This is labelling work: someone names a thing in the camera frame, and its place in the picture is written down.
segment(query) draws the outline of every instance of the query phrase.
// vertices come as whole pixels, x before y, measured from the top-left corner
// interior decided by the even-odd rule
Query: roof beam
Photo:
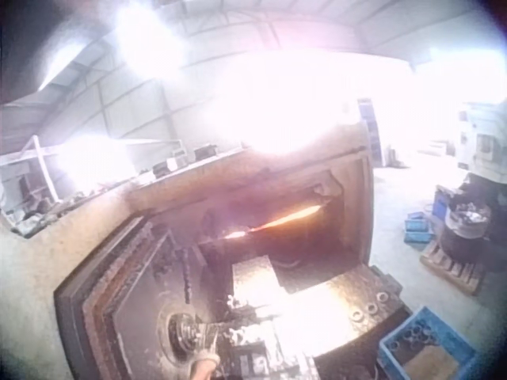
[[[51,87],[52,89],[57,89],[58,91],[66,92],[68,90],[66,85],[59,85],[58,83],[49,82],[46,87]]]
[[[42,111],[45,111],[49,108],[49,104],[47,103],[40,103],[40,102],[26,102],[26,103],[20,103],[20,102],[13,102],[4,104],[2,106],[3,108],[35,108]]]
[[[392,6],[395,6],[396,4],[398,4],[399,2],[401,2],[401,0],[391,0],[390,2],[387,2],[385,3],[383,6],[381,6],[380,8],[378,8],[377,10],[374,10],[373,12],[371,12],[369,15],[367,15],[365,18],[362,18],[361,20],[359,20],[356,25],[361,25],[363,24],[364,22],[368,21],[368,20],[371,20],[373,17],[377,16],[378,14],[382,13],[384,10],[388,10],[389,8],[391,8]]]

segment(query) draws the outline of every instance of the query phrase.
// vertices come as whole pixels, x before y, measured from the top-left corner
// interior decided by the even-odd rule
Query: metal ring
[[[363,320],[363,318],[364,318],[364,314],[361,310],[354,310],[350,314],[350,319],[352,319],[354,322],[360,322]]]
[[[399,343],[395,340],[389,344],[389,351],[396,352],[399,349]]]
[[[385,302],[387,302],[388,299],[389,299],[389,294],[386,293],[385,291],[380,291],[379,293],[377,293],[377,301],[379,301],[381,303],[385,303]]]
[[[366,311],[368,311],[370,315],[375,315],[379,312],[379,307],[375,303],[370,302],[366,305]]]

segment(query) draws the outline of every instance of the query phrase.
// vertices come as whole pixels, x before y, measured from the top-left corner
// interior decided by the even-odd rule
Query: hand
[[[212,374],[220,364],[220,357],[209,350],[202,350],[194,359],[192,365],[191,380],[210,380]]]

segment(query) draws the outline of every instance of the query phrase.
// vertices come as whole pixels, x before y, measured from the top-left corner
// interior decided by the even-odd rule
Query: metal workpiece
[[[290,312],[280,318],[298,332],[305,355],[320,356],[367,334],[403,308],[401,300],[392,295],[388,303],[378,305],[375,315],[362,311],[376,300],[384,286],[368,267],[358,265],[329,281],[291,294]],[[360,322],[351,319],[355,310],[363,314]]]
[[[177,313],[169,319],[169,341],[180,360],[186,361],[197,348],[199,328],[190,314]]]
[[[377,301],[381,303],[386,303],[389,300],[389,293],[385,291],[380,291],[377,293]]]
[[[354,309],[350,313],[350,319],[352,319],[354,322],[361,322],[364,319],[364,314],[359,309]]]
[[[370,302],[366,305],[366,311],[370,315],[375,315],[379,312],[379,307],[374,302]]]

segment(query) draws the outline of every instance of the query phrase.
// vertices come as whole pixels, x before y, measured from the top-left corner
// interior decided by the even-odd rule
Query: blue crate
[[[432,228],[430,228],[427,232],[405,231],[405,238],[403,239],[403,241],[405,243],[427,244],[431,240],[433,240],[434,236],[435,233],[433,232]]]
[[[395,331],[385,336],[379,343],[379,365],[386,372],[390,380],[410,380],[408,374],[393,356],[388,347],[400,340],[402,334],[416,325],[426,325],[431,328],[438,344],[451,355],[459,368],[454,379],[465,379],[471,375],[471,368],[477,359],[477,352],[453,328],[442,321],[426,306],[409,317]]]
[[[425,213],[422,211],[410,212],[406,218],[407,219],[423,219],[425,217]]]
[[[428,232],[429,223],[426,219],[407,219],[405,221],[405,231],[410,232]]]

